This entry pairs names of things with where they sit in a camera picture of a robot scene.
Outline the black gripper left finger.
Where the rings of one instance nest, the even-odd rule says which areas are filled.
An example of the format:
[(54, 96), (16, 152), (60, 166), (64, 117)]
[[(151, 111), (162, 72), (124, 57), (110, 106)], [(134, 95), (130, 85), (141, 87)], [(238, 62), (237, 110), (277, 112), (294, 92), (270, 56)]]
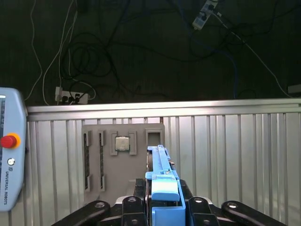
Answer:
[(92, 201), (63, 219), (55, 226), (147, 226), (145, 207), (146, 182), (139, 178), (130, 182), (132, 195), (119, 197), (115, 204)]

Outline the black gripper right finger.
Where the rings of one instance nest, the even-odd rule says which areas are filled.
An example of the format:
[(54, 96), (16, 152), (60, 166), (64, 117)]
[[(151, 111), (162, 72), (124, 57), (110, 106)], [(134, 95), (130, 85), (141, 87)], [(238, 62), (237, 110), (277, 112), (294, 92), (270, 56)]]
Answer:
[(205, 197), (193, 196), (184, 180), (180, 181), (186, 205), (187, 226), (283, 226), (273, 219), (241, 202), (226, 201), (215, 206)]

